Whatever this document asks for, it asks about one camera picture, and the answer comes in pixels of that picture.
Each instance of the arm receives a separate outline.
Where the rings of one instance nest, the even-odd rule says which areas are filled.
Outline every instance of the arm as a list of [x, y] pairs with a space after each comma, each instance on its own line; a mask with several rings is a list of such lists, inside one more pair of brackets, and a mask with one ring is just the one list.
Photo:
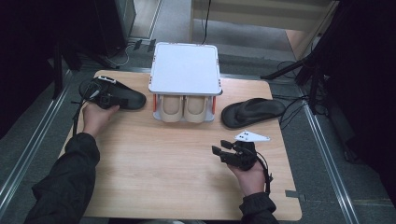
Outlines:
[[84, 129], [72, 137], [65, 153], [49, 174], [33, 186], [37, 199], [25, 223], [78, 223], [87, 208], [95, 183], [100, 153], [94, 137], [106, 125], [118, 106], [103, 110], [89, 104], [83, 110]]
[[256, 161], [248, 171], [242, 171], [237, 167], [228, 165], [238, 179], [239, 186], [245, 197], [239, 206], [242, 211], [243, 224], [275, 224], [278, 223], [273, 216], [276, 210], [275, 204], [265, 193], [265, 178], [262, 166]]

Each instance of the wooden furniture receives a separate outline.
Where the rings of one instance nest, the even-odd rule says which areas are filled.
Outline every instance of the wooden furniture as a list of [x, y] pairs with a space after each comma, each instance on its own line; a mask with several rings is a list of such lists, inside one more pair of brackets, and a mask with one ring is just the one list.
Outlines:
[[[192, 1], [191, 34], [193, 19], [206, 19], [208, 3]], [[332, 0], [212, 0], [209, 20], [285, 29], [298, 60], [314, 38], [326, 30], [337, 5]]]
[[[243, 196], [238, 182], [226, 164], [212, 154], [211, 146], [219, 147], [222, 139], [233, 141], [244, 131], [227, 130], [220, 122], [221, 110], [253, 97], [271, 98], [266, 82], [223, 78], [223, 94], [217, 97], [213, 121], [165, 123], [152, 115], [149, 74], [99, 71], [96, 75], [115, 78], [146, 94], [148, 101], [140, 111], [117, 112], [97, 137], [101, 160], [86, 217], [241, 218], [238, 205]], [[275, 178], [271, 198], [277, 206], [276, 218], [300, 219], [298, 199], [285, 194], [285, 190], [295, 191], [295, 187], [277, 119], [247, 130], [271, 138], [257, 143], [256, 148]]]

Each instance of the black slipper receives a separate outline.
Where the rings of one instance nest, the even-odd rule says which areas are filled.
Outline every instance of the black slipper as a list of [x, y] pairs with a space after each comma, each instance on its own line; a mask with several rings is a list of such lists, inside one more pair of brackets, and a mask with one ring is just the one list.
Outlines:
[[285, 113], [286, 107], [276, 100], [253, 98], [245, 102], [227, 105], [221, 111], [222, 123], [231, 129], [246, 127]]
[[109, 77], [95, 77], [83, 81], [79, 94], [103, 109], [119, 105], [121, 109], [137, 110], [146, 103], [146, 96]]

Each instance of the wire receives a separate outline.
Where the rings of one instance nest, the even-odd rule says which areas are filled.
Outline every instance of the wire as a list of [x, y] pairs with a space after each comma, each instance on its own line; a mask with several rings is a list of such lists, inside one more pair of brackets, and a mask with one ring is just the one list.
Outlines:
[[209, 11], [210, 11], [210, 4], [212, 3], [212, 0], [209, 0], [209, 5], [207, 6], [207, 13], [206, 13], [206, 22], [205, 22], [205, 36], [204, 36], [204, 40], [202, 41], [203, 45], [206, 41], [206, 36], [207, 36], [207, 20], [209, 19]]
[[308, 66], [308, 64], [306, 64], [305, 61], [308, 61], [308, 60], [307, 60], [307, 59], [301, 59], [301, 64], [302, 64], [304, 67], [307, 67], [307, 68], [317, 68], [317, 65]]
[[[305, 99], [306, 97], [307, 97], [307, 95], [301, 96], [301, 97], [298, 97], [298, 98], [294, 99], [289, 105], [286, 106], [285, 112], [288, 111], [288, 109], [289, 109], [292, 105], [294, 105], [296, 102], [298, 102], [298, 101], [300, 101], [300, 100], [303, 100], [303, 99]], [[280, 123], [282, 123], [283, 121], [287, 120], [287, 119], [290, 117], [290, 116], [288, 116], [286, 119], [283, 119], [283, 118], [285, 117], [285, 114], [286, 114], [286, 113], [284, 113], [284, 114], [280, 117]]]
[[134, 44], [129, 45], [129, 46], [127, 46], [127, 47], [125, 48], [125, 54], [126, 54], [126, 57], [127, 57], [127, 60], [126, 60], [125, 63], [114, 63], [114, 62], [112, 62], [109, 58], [107, 58], [107, 56], [106, 56], [106, 59], [107, 59], [110, 63], [112, 63], [112, 64], [114, 64], [114, 65], [116, 65], [116, 66], [124, 66], [125, 64], [127, 64], [127, 63], [129, 62], [128, 48], [130, 48], [131, 46], [134, 46]]
[[[277, 71], [280, 70], [280, 69], [279, 69], [279, 66], [280, 66], [282, 63], [295, 63], [295, 62], [293, 62], [293, 61], [283, 61], [283, 62], [281, 62], [281, 63], [279, 63], [279, 64], [277, 65], [277, 67], [276, 67]], [[294, 74], [294, 77], [288, 77], [288, 76], [286, 76], [286, 74], [283, 74], [283, 76], [286, 77], [286, 78], [296, 78], [296, 77], [297, 77], [297, 74], [295, 74], [294, 70], [292, 70], [291, 72]]]
[[301, 97], [296, 97], [296, 96], [285, 96], [285, 95], [277, 95], [277, 94], [273, 94], [273, 97], [276, 99], [282, 99], [282, 100], [296, 100], [296, 99], [301, 98]]
[[264, 156], [260, 152], [257, 151], [256, 153], [259, 154], [262, 157], [262, 161], [263, 161], [263, 164], [264, 164], [263, 168], [268, 170], [267, 160], [264, 158]]
[[297, 107], [297, 109], [293, 110], [286, 119], [281, 120], [281, 122], [285, 122], [286, 120], [289, 120], [289, 122], [285, 126], [281, 127], [280, 130], [284, 130], [286, 127], [288, 127], [288, 125], [291, 123], [294, 117], [296, 117], [297, 114], [301, 111], [301, 109], [303, 109], [303, 107], [306, 105], [308, 105], [307, 102], [303, 103], [302, 105]]
[[200, 9], [201, 9], [201, 27], [202, 27], [202, 31], [205, 31], [205, 27], [204, 27], [204, 7], [202, 6], [202, 0], [199, 1], [200, 4]]
[[84, 91], [84, 94], [82, 94], [82, 96], [81, 96], [81, 100], [78, 103], [77, 102], [72, 102], [72, 104], [78, 104], [78, 109], [76, 111], [76, 114], [73, 116], [73, 136], [76, 136], [76, 134], [77, 134], [79, 113], [81, 112], [81, 108], [85, 105], [85, 103], [87, 103], [85, 98], [86, 98], [88, 90], [91, 87], [92, 87], [91, 84], [88, 85], [87, 89]]

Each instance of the black sleeve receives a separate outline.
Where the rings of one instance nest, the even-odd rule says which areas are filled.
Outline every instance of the black sleeve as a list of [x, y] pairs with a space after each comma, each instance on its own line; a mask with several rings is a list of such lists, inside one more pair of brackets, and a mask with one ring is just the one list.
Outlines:
[[25, 223], [79, 223], [92, 196], [99, 160], [92, 136], [79, 133], [71, 138], [49, 174], [32, 187], [37, 201]]
[[255, 193], [244, 198], [239, 206], [242, 211], [242, 224], [276, 224], [273, 212], [276, 206], [265, 192]]

